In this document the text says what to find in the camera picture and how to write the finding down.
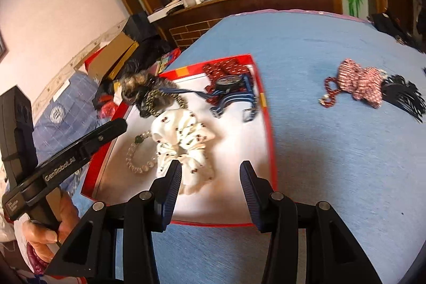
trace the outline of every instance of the cardboard box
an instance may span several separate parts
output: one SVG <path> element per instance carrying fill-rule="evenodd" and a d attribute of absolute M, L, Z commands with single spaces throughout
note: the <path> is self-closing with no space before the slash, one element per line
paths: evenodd
<path fill-rule="evenodd" d="M 88 75 L 97 83 L 101 83 L 103 77 L 111 70 L 116 62 L 133 45 L 131 40 L 123 32 L 118 34 L 90 63 Z"/>

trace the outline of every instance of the finger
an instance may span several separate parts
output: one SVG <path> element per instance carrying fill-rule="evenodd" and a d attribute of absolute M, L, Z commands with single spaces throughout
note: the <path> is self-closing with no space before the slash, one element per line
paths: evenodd
<path fill-rule="evenodd" d="M 51 244 L 58 240 L 58 236 L 55 231 L 49 230 L 40 224 L 35 224 L 30 220 L 27 220 L 24 224 L 22 224 L 22 231 L 26 240 L 31 244 Z"/>
<path fill-rule="evenodd" d="M 49 247 L 45 244 L 37 243 L 37 242 L 29 242 L 32 247 L 34 248 L 35 253 L 38 255 L 38 257 L 45 261 L 45 262 L 51 262 L 53 259 L 54 254 L 49 249 Z"/>
<path fill-rule="evenodd" d="M 62 222 L 58 229 L 58 238 L 59 242 L 63 243 L 80 221 L 80 218 L 78 217 L 78 209 L 72 203 L 67 192 L 63 192 L 60 199 L 60 216 Z"/>

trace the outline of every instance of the white scrunchie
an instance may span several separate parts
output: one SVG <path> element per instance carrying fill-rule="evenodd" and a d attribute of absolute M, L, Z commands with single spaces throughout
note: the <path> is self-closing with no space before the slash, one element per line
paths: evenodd
<path fill-rule="evenodd" d="M 215 135 L 195 114 L 186 109 L 168 110 L 158 116 L 152 126 L 157 145 L 157 177 L 164 177 L 172 160 L 182 164 L 182 182 L 179 194 L 190 195 L 214 178 L 214 171 L 204 155 L 205 142 Z M 186 151 L 179 155 L 179 148 Z"/>

